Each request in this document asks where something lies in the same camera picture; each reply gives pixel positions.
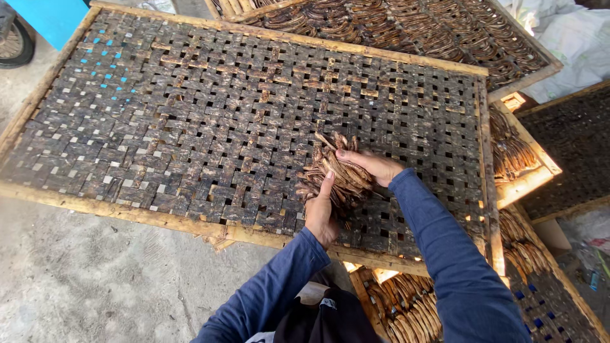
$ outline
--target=blue wall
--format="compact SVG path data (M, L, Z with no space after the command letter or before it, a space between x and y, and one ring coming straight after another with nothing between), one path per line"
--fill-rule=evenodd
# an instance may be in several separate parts
M55 49L70 39L88 8L82 0L6 0Z

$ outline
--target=motorcycle wheel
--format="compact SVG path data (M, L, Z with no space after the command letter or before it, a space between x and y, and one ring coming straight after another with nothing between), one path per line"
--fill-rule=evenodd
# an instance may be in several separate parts
M28 64L34 56L34 44L26 28L15 18L6 42L0 45L0 69Z

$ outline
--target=blue long sleeve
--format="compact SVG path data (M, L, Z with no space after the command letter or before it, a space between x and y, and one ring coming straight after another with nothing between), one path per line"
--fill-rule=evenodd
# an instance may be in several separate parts
M203 325L199 342L245 342L279 321L312 275L331 263L314 235L303 228L269 263L238 289Z
M511 291L412 168L390 183L434 280L447 342L531 342Z

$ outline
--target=hand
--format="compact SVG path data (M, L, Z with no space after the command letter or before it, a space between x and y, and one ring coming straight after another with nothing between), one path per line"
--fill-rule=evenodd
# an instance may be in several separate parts
M370 151L359 154L354 151L337 150L335 155L342 161L352 162L366 169L383 187L389 186L394 176L404 170L404 167L393 159L375 156Z
M339 227L331 218L332 203L331 189L335 182L335 174L328 171L317 197L311 198L305 204L305 226L318 240L324 250L328 250L331 244L339 236Z

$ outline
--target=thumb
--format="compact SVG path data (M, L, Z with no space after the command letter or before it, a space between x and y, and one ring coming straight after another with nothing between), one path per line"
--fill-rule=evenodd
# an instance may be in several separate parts
M364 156L362 154L359 154L359 153L357 153L355 151L348 151L348 150L339 149L339 150L335 151L335 155L341 161L347 161L347 162L355 163L355 164L361 166L364 169L367 169L367 167L369 165L369 163L368 163L369 157L368 156Z
M334 182L335 173L332 170L329 170L328 173L326 173L324 181L322 181L322 185L320 186L320 194L318 194L318 197L330 198L332 184L334 184Z

